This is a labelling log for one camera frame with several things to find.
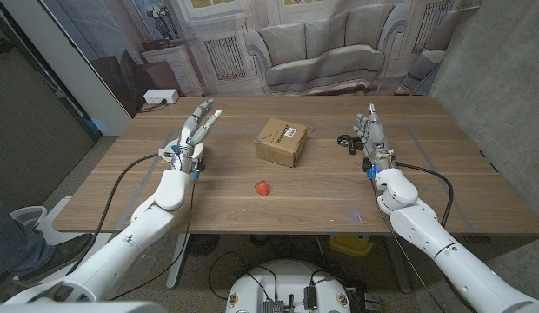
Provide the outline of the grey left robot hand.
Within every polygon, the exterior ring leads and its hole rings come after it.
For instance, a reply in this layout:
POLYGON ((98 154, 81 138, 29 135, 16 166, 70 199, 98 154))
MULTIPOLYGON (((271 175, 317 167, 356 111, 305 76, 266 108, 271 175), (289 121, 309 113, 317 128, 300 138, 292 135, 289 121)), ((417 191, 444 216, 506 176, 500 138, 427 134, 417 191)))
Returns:
POLYGON ((195 147, 202 143, 208 136, 211 127, 216 123, 222 115, 221 110, 217 110, 206 122, 202 124, 202 120, 212 109, 215 100, 210 98, 199 104, 190 117, 188 117, 182 127, 181 134, 177 142, 177 160, 180 162, 179 170, 190 173, 194 170, 195 165, 192 160, 192 155, 195 147))

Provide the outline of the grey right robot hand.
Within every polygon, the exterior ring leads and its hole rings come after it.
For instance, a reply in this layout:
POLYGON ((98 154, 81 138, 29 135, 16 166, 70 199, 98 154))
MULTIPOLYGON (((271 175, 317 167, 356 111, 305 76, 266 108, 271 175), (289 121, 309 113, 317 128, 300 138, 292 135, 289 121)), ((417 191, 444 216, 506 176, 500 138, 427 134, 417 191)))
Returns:
POLYGON ((375 105, 369 103, 368 115, 358 113, 356 120, 357 125, 353 127, 353 130, 362 141, 363 153, 370 166, 377 172, 394 168, 394 151, 389 146, 383 126, 378 120, 375 105))

